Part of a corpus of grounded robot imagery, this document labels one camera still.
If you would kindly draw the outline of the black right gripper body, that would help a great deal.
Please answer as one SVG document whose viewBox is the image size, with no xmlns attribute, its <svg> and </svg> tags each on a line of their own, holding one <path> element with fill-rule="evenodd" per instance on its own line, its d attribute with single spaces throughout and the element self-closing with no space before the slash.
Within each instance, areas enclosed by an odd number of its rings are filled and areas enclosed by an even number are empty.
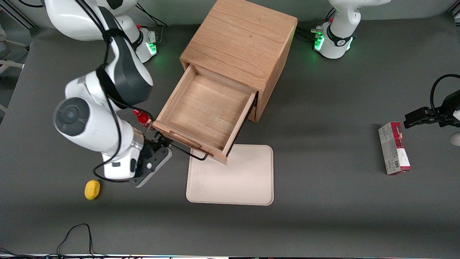
<svg viewBox="0 0 460 259">
<path fill-rule="evenodd" d="M 140 151 L 137 161 L 137 177 L 147 176 L 149 173 L 154 171 L 154 150 L 152 148 L 152 141 L 143 137 L 143 147 Z"/>
</svg>

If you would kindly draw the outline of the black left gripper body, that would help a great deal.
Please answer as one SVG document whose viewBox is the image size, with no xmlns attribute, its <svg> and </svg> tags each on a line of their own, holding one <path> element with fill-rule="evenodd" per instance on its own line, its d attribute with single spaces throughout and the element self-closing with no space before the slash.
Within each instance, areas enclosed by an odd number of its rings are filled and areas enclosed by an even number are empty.
<svg viewBox="0 0 460 259">
<path fill-rule="evenodd" d="M 455 117 L 454 113 L 459 111 L 460 105 L 460 91 L 447 95 L 442 105 L 437 108 L 441 121 L 438 122 L 440 127 L 453 126 L 460 127 L 459 119 Z"/>
</svg>

